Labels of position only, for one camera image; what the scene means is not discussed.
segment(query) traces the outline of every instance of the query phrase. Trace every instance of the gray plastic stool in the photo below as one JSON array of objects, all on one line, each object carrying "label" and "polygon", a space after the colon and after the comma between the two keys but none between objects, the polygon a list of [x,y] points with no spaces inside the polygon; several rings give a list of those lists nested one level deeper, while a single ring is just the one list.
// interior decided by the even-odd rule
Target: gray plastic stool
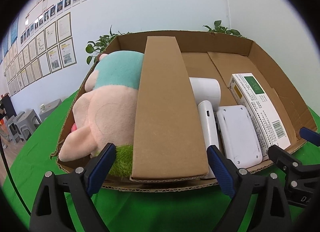
[{"label": "gray plastic stool", "polygon": [[25,113],[24,111],[20,112],[20,113],[14,118],[14,120],[13,120],[14,126],[16,127],[16,130],[17,130],[17,132],[18,132],[21,140],[26,140],[26,138],[25,138],[25,136],[21,133],[20,129],[18,128],[17,122],[18,122],[18,120],[22,117],[22,115],[23,115],[24,113]]},{"label": "gray plastic stool", "polygon": [[41,121],[43,122],[61,103],[61,99],[57,99],[49,104],[46,104],[44,106],[44,112],[40,111],[39,113]]},{"label": "gray plastic stool", "polygon": [[38,118],[34,110],[27,111],[17,121],[17,127],[26,140],[28,140],[29,137],[36,131],[40,124],[41,120]]},{"label": "gray plastic stool", "polygon": [[16,126],[15,126],[15,124],[13,122],[14,119],[15,119],[15,116],[10,117],[10,119],[7,120],[7,122],[5,123],[5,126],[7,127],[9,135],[11,136],[14,144],[17,144],[17,138],[18,138],[18,141],[19,141],[20,136],[19,136],[19,133],[18,133],[18,131],[16,129]]}]

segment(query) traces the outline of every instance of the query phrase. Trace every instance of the screw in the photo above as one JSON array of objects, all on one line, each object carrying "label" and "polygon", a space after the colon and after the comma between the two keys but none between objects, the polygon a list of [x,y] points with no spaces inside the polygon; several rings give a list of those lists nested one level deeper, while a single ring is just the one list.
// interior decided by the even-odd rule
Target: screw
[{"label": "screw", "polygon": [[297,187],[297,185],[298,185],[298,183],[297,183],[295,180],[293,180],[293,181],[291,182],[291,186],[292,186],[292,187]]},{"label": "screw", "polygon": [[84,171],[83,167],[76,168],[76,173],[82,173]]},{"label": "screw", "polygon": [[270,177],[271,177],[272,179],[276,179],[276,178],[278,178],[278,175],[275,174],[274,172],[272,172],[272,173],[270,173]]},{"label": "screw", "polygon": [[45,177],[50,177],[51,175],[52,175],[52,171],[47,171],[47,172],[44,174]]},{"label": "screw", "polygon": [[248,173],[248,171],[244,168],[239,169],[239,173],[242,175],[246,175]]}]

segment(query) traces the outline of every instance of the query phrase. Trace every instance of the floor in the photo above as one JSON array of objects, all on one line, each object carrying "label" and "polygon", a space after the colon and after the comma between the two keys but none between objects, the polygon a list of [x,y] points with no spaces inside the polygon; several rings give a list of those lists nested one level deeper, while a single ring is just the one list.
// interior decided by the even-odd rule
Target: floor
[{"label": "floor", "polygon": [[[8,146],[4,149],[5,158],[7,159],[7,163],[9,168],[13,164],[14,160],[16,159],[18,153],[20,152],[21,148],[24,146],[26,142],[22,142],[19,140],[17,144],[14,144],[13,141],[10,143],[6,143]],[[7,177],[7,172],[5,170],[2,158],[0,157],[0,186],[3,186],[4,180]]]}]

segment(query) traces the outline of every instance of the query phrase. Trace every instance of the white handheld device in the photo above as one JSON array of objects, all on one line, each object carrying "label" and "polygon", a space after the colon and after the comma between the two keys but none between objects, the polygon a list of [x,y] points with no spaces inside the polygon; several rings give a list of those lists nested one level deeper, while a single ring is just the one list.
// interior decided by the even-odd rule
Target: white handheld device
[{"label": "white handheld device", "polygon": [[217,111],[221,99],[219,82],[216,79],[192,78],[190,83],[195,96],[196,104],[208,100],[212,104],[214,111]]},{"label": "white handheld device", "polygon": [[246,107],[219,107],[216,114],[226,158],[237,168],[261,163],[261,148]]},{"label": "white handheld device", "polygon": [[[217,126],[210,101],[205,100],[200,102],[198,105],[198,112],[204,137],[205,149],[211,145],[215,145],[219,149]],[[209,166],[209,173],[201,179],[212,178],[215,178],[215,176]]]}]

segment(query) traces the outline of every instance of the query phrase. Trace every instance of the barcode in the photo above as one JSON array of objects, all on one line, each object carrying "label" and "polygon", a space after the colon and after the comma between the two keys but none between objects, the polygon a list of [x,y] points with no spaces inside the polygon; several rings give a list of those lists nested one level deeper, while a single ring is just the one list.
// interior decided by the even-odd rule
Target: barcode
[{"label": "barcode", "polygon": [[284,132],[283,126],[281,125],[280,120],[272,122],[272,125],[273,125],[273,128],[276,131],[278,139],[280,139],[281,137],[285,136],[285,132]]}]

